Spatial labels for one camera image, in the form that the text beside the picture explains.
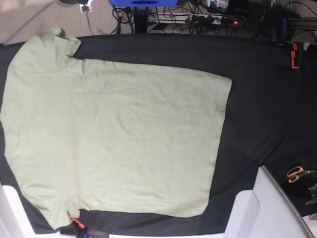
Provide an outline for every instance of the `light green t-shirt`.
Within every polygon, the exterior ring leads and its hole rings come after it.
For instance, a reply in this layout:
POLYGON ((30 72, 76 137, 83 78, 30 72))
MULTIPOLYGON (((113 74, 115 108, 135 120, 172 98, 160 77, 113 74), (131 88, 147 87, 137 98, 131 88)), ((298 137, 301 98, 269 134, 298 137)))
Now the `light green t-shirt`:
POLYGON ((80 44, 55 27, 9 66, 0 119, 22 194, 54 229, 79 209, 202 214, 231 80, 75 59, 80 44))

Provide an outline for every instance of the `red clamp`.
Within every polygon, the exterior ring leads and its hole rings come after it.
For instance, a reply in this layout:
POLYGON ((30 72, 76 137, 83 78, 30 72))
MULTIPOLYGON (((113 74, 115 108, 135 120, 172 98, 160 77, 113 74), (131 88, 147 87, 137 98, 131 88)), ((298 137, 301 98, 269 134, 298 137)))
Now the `red clamp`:
POLYGON ((293 43, 293 50, 291 51, 291 66, 292 68, 299 68, 302 62, 304 51, 304 44, 295 42, 293 43))

